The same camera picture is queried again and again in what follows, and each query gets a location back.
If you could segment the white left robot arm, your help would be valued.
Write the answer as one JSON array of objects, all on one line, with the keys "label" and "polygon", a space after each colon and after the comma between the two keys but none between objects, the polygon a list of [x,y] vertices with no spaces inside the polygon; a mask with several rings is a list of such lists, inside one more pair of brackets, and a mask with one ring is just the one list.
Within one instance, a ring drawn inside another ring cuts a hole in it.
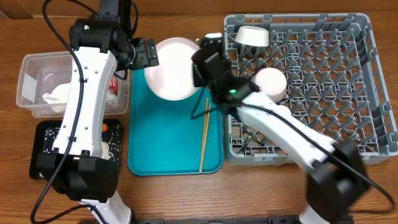
[{"label": "white left robot arm", "polygon": [[101,129],[113,77],[159,64],[152,39],[136,37],[133,1],[101,1],[87,19],[77,19],[63,45],[72,57],[72,79],[62,125],[37,170],[54,189],[87,208],[99,223],[135,223],[116,188],[119,164],[102,156]]}]

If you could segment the large pink plate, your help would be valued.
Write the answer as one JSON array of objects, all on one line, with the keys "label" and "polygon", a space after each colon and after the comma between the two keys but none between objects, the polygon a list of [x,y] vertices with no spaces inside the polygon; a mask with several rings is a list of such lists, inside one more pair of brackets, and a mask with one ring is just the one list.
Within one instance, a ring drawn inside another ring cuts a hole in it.
[{"label": "large pink plate", "polygon": [[198,91],[193,84],[191,57],[198,45],[183,37],[165,39],[156,45],[159,65],[144,70],[147,86],[158,97],[178,101]]}]

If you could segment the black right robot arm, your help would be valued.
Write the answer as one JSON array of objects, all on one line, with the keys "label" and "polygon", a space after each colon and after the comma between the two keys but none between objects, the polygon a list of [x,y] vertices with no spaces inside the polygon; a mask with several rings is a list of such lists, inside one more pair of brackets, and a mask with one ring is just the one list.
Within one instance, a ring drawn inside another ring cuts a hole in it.
[{"label": "black right robot arm", "polygon": [[215,108],[255,128],[286,152],[307,175],[308,207],[297,223],[343,223],[369,188],[353,141],[336,142],[283,111],[265,92],[231,73],[221,38],[205,37],[192,56],[195,86],[206,87]]}]

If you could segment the white tissue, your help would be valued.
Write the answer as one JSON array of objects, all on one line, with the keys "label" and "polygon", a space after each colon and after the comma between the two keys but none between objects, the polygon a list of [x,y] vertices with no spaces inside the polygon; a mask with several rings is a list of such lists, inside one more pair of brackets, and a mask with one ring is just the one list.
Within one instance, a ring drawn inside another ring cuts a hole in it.
[{"label": "white tissue", "polygon": [[118,107],[119,106],[119,96],[117,96],[114,91],[108,90],[107,96],[106,96],[106,102],[112,107]]},{"label": "white tissue", "polygon": [[51,106],[54,112],[61,113],[66,109],[69,90],[70,83],[64,83],[55,87],[51,93],[43,94],[42,98],[47,104],[63,104],[63,106]]}]

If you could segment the red snack wrapper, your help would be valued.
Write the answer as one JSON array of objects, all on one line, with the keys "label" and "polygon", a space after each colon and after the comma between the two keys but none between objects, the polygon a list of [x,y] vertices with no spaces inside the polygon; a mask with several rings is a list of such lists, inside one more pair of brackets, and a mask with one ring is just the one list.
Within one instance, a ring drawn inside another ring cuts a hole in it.
[{"label": "red snack wrapper", "polygon": [[118,96],[119,84],[115,77],[112,77],[111,79],[109,90],[112,91],[114,95]]}]

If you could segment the pale green bowl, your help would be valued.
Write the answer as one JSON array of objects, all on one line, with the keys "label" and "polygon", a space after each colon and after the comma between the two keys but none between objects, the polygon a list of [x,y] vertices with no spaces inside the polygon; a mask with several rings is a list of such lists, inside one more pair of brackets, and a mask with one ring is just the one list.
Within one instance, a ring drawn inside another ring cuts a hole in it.
[{"label": "pale green bowl", "polygon": [[239,44],[253,47],[267,47],[269,45],[269,31],[261,27],[241,26],[234,40]]}]

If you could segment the small pink bowl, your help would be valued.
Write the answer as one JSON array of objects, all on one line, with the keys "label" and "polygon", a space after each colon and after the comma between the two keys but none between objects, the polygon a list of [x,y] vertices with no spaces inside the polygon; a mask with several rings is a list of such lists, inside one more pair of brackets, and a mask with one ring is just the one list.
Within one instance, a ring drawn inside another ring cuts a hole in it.
[{"label": "small pink bowl", "polygon": [[283,72],[276,68],[259,70],[251,81],[260,89],[257,98],[261,103],[278,103],[286,94],[287,79]]}]

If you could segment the orange carrot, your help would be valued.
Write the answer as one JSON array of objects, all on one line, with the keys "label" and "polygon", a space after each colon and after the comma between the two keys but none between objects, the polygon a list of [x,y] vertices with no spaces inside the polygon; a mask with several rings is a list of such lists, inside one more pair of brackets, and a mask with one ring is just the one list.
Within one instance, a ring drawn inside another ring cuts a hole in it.
[{"label": "orange carrot", "polygon": [[103,125],[102,125],[102,132],[105,132],[105,131],[107,131],[107,130],[108,130],[108,125],[103,123]]}]

